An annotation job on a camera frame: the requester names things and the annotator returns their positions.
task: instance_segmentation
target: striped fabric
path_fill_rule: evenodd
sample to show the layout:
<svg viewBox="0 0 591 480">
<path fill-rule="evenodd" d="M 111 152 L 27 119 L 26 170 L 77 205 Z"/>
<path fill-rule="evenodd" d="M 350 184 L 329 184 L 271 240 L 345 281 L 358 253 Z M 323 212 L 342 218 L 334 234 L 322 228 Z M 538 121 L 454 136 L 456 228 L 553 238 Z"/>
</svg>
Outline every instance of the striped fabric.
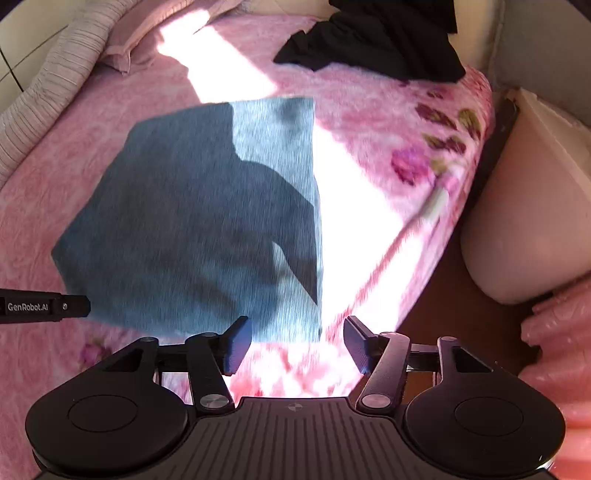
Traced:
<svg viewBox="0 0 591 480">
<path fill-rule="evenodd" d="M 62 32 L 31 86 L 0 116 L 0 190 L 73 100 L 111 29 L 138 1 L 89 1 Z"/>
</svg>

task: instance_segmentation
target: gray towel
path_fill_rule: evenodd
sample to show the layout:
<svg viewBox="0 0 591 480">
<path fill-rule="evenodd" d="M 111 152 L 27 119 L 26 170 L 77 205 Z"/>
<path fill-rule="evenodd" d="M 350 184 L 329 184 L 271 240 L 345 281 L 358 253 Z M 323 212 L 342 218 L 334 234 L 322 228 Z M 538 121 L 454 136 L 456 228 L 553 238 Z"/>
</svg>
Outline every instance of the gray towel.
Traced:
<svg viewBox="0 0 591 480">
<path fill-rule="evenodd" d="M 157 336 L 318 341 L 322 259 L 311 99 L 138 123 L 52 251 L 92 317 Z"/>
</svg>

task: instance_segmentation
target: flower pattern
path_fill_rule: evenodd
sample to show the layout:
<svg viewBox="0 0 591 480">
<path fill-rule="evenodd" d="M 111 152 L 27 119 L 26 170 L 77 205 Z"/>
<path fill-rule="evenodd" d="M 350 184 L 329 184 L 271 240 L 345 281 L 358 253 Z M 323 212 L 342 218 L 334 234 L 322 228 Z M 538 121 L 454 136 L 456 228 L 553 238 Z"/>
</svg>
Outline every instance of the flower pattern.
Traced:
<svg viewBox="0 0 591 480">
<path fill-rule="evenodd" d="M 414 187 L 417 183 L 433 181 L 429 158 L 420 147 L 392 152 L 392 168 L 401 182 Z"/>
<path fill-rule="evenodd" d="M 457 130 L 454 121 L 440 110 L 430 107 L 425 103 L 419 103 L 415 110 L 417 111 L 419 117 L 424 120 L 433 122 L 434 124 L 443 125 L 444 127 L 449 127 L 452 130 Z"/>
</svg>

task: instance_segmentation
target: pink pillow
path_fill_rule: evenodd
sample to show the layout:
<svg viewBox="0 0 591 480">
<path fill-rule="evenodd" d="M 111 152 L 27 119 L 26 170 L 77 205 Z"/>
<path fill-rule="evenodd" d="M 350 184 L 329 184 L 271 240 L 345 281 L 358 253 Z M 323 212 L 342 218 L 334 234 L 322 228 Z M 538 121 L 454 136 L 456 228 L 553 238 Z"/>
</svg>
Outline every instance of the pink pillow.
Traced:
<svg viewBox="0 0 591 480">
<path fill-rule="evenodd" d="M 152 53 L 161 38 L 155 27 L 167 18 L 174 16 L 169 19 L 174 21 L 192 13 L 190 33 L 195 33 L 240 2 L 241 0 L 141 0 L 115 24 L 100 61 L 122 73 L 130 73 L 132 65 L 145 66 L 150 63 Z M 186 29 L 187 21 L 182 23 Z"/>
</svg>

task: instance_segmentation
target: pink blanket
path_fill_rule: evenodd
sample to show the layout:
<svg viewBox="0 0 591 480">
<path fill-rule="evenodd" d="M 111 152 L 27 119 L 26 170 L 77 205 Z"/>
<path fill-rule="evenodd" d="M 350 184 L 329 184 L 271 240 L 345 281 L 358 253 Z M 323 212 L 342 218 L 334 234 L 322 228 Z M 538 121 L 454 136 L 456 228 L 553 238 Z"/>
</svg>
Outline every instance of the pink blanket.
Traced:
<svg viewBox="0 0 591 480">
<path fill-rule="evenodd" d="M 253 345 L 228 384 L 236 401 L 346 395 L 359 374 L 338 334 L 343 315 L 356 313 L 375 332 L 395 330 L 416 301 L 466 199 L 493 121 L 491 91 L 472 69 L 456 85 L 437 85 L 336 64 L 317 73 L 273 64 L 287 38 L 313 23 L 229 17 L 185 36 L 168 25 L 162 55 L 149 69 L 127 77 L 97 70 L 0 192 L 0 286 L 63 291 L 51 249 L 136 122 L 206 102 L 314 97 L 323 339 Z M 410 260 L 388 252 L 437 177 L 454 169 L 461 175 L 446 187 L 447 209 L 432 232 L 410 245 L 418 266 L 405 269 Z M 1 479 L 37 470 L 24 433 L 30 405 L 139 335 L 87 320 L 0 326 Z M 167 386 L 190 401 L 182 377 L 171 375 Z"/>
</svg>

